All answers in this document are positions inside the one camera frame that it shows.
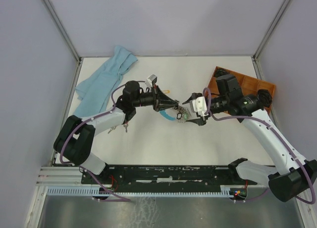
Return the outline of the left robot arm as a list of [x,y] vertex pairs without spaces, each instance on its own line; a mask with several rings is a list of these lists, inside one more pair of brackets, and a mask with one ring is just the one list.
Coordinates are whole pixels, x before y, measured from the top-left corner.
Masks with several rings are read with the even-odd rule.
[[127,126],[137,107],[152,106],[154,111],[160,112],[179,105],[155,83],[147,90],[143,90],[140,82],[134,80],[121,87],[122,95],[109,111],[91,117],[68,117],[53,144],[54,150],[61,156],[61,163],[66,158],[70,163],[90,171],[98,183],[108,181],[109,170],[108,164],[92,152],[95,136],[119,125]]

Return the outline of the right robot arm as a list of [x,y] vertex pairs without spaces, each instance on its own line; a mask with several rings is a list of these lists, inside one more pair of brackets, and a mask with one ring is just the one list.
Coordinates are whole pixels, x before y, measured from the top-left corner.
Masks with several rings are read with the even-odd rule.
[[274,163],[273,167],[255,164],[240,158],[229,164],[227,178],[239,184],[250,180],[268,187],[280,201],[297,198],[306,204],[316,202],[313,184],[317,178],[316,160],[307,160],[271,121],[258,97],[243,95],[237,78],[232,74],[216,79],[219,95],[211,96],[209,88],[192,93],[185,101],[197,118],[191,122],[205,125],[209,117],[216,121],[237,119],[257,138]]

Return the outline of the large keyring with blue handle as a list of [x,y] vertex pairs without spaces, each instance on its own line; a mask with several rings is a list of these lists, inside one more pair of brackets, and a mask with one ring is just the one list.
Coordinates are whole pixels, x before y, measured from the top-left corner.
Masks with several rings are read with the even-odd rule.
[[177,123],[185,123],[192,118],[190,111],[182,106],[160,111],[159,114],[165,119]]

